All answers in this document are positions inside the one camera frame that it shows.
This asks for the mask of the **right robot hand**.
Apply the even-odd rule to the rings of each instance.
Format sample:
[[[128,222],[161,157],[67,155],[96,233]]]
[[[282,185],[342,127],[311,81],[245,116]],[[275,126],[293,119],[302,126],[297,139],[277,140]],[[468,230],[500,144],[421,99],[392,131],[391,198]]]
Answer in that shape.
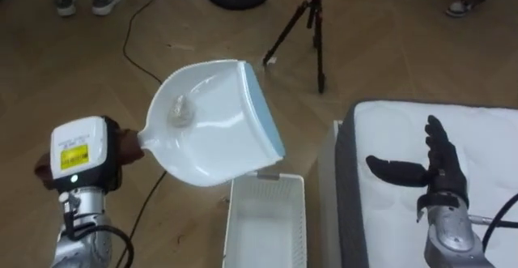
[[[425,132],[425,143],[429,147],[427,168],[418,163],[382,160],[374,155],[365,159],[371,173],[386,183],[427,189],[416,201],[417,219],[422,218],[423,210],[427,208],[446,206],[454,210],[462,204],[469,205],[466,176],[461,170],[456,147],[440,120],[428,116]]]

